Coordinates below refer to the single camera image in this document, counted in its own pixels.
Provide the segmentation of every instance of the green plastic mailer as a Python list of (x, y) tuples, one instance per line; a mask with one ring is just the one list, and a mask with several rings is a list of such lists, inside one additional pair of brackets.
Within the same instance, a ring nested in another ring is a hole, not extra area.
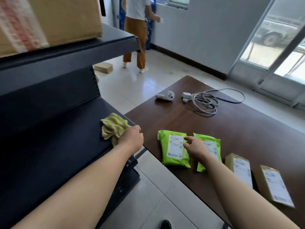
[[(201, 134), (196, 134), (194, 133), (194, 137), (196, 138), (199, 138), (201, 139), (204, 144), (206, 145), (208, 151), (213, 155), (215, 156), (216, 158), (218, 158), (218, 160), (220, 162), (222, 162), (221, 160), (221, 156), (220, 156), (220, 140), (219, 139), (216, 139), (212, 136), (207, 136), (207, 135), (201, 135)], [(198, 165), (197, 165), (197, 171), (198, 172), (203, 172), (205, 171), (206, 169), (204, 168), (203, 165), (201, 165), (199, 162), (198, 162)]]
[(158, 131), (158, 140), (162, 146), (162, 164), (163, 165), (183, 165), (190, 168), (189, 154), (183, 147), (186, 142), (183, 138), (186, 133), (173, 132), (168, 130)]

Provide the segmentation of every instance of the cardboard box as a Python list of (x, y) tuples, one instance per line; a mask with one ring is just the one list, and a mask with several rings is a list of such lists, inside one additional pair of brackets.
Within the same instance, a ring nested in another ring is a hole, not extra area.
[(253, 168), (253, 174), (258, 189), (266, 200), (294, 208), (292, 199), (278, 170), (261, 165)]
[(93, 69), (105, 74), (110, 74), (113, 71), (113, 66), (107, 62), (100, 62), (93, 65)]
[(98, 0), (0, 0), (0, 57), (102, 35)]
[(228, 167), (239, 179), (253, 189), (251, 169), (249, 160), (242, 158), (236, 154), (230, 154), (225, 158), (224, 164)]

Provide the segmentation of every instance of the yellow cloth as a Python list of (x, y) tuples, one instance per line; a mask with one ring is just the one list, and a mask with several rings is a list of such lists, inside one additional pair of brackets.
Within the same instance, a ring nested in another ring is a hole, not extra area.
[(123, 120), (119, 115), (111, 113), (105, 119), (102, 119), (102, 137), (107, 140), (111, 138), (111, 143), (113, 147), (117, 145), (118, 139), (125, 132), (125, 129), (130, 127), (127, 120)]

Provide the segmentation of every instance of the person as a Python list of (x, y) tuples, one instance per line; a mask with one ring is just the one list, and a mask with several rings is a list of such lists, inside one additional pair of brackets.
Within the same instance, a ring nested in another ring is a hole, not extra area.
[[(185, 140), (189, 155), (206, 168), (233, 228), (299, 228), (212, 156), (200, 139), (188, 136)], [(116, 147), (71, 178), (13, 229), (94, 229), (126, 161), (142, 145), (141, 128), (127, 128)], [(161, 228), (171, 229), (170, 222), (164, 220)]]
[[(144, 73), (148, 70), (145, 66), (145, 42), (147, 40), (145, 10), (150, 19), (159, 23), (161, 18), (153, 13), (150, 0), (122, 0), (122, 7), (126, 11), (124, 30), (139, 39), (140, 52), (137, 55), (137, 67), (140, 69), (140, 73)], [(127, 63), (131, 61), (131, 53), (124, 55), (122, 67), (126, 68)]]

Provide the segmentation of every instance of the brown wooden table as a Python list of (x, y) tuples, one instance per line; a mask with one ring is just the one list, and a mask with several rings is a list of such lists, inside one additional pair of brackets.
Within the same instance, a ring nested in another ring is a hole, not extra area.
[[(137, 106), (126, 116), (142, 128), (144, 146), (159, 161), (162, 149), (157, 140), (159, 130), (194, 133), (213, 136), (221, 140), (221, 157), (235, 153), (249, 159), (250, 165), (267, 165), (278, 169), (296, 208), (277, 206), (299, 227), (305, 228), (305, 134), (245, 105), (220, 101), (217, 114), (212, 117), (195, 111), (193, 103), (183, 103), (182, 92), (197, 93), (212, 89), (202, 82), (185, 76), (161, 94), (171, 90), (175, 99), (171, 102), (152, 97)], [(234, 100), (218, 92), (216, 96)], [(192, 168), (167, 166), (167, 168), (204, 201), (224, 221), (230, 224), (215, 189), (206, 173)]]

